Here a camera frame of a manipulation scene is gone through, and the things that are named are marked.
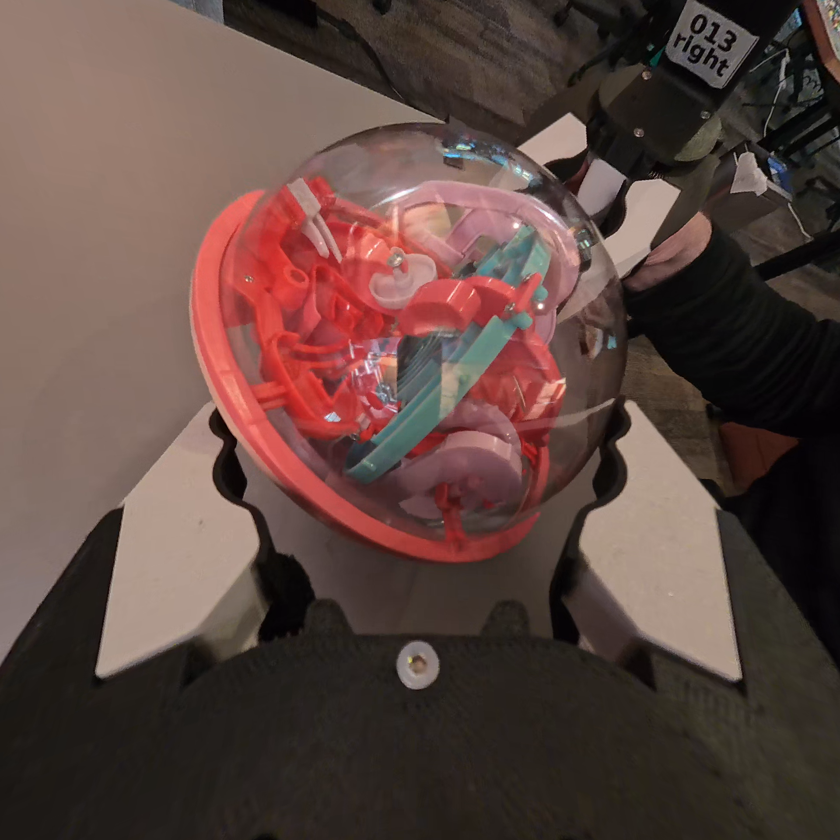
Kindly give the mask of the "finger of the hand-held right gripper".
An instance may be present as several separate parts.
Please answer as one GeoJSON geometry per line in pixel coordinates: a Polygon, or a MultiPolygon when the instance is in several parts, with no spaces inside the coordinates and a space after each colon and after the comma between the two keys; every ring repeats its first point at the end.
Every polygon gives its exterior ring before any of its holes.
{"type": "Polygon", "coordinates": [[[587,166],[589,142],[586,125],[568,112],[520,143],[518,151],[559,181],[572,181],[587,166]]]}
{"type": "Polygon", "coordinates": [[[646,259],[678,197],[679,189],[662,178],[630,181],[602,160],[589,164],[580,205],[595,220],[618,276],[646,259]]]}

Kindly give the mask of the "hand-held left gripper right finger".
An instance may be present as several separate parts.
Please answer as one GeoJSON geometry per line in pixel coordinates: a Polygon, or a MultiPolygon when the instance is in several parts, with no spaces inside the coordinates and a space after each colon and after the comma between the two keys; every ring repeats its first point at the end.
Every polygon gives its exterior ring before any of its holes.
{"type": "Polygon", "coordinates": [[[742,678],[720,507],[632,401],[616,406],[552,583],[580,646],[625,664],[653,649],[742,678]]]}

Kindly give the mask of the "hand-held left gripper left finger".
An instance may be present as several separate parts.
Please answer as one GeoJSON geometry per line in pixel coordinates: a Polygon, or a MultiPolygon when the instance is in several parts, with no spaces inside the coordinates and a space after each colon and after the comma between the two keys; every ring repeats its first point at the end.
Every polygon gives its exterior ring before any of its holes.
{"type": "Polygon", "coordinates": [[[256,646],[268,611],[252,514],[213,478],[223,452],[207,403],[131,489],[96,663],[108,679],[179,644],[215,660],[256,646]]]}

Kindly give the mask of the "clear maze ball red tracks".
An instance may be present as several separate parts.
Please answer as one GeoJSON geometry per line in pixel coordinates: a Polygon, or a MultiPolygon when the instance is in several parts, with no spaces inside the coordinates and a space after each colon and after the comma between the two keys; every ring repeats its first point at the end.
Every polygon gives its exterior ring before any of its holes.
{"type": "Polygon", "coordinates": [[[605,442],[620,282],[586,153],[405,123],[229,204],[192,273],[207,387],[256,465],[370,546],[488,560],[605,442]]]}

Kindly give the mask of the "person's right hand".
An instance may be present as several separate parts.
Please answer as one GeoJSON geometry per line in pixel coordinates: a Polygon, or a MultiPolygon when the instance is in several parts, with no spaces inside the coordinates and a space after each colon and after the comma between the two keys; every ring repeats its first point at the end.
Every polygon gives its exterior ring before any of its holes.
{"type": "Polygon", "coordinates": [[[708,247],[711,234],[710,219],[699,211],[623,279],[624,290],[642,292],[680,273],[708,247]]]}

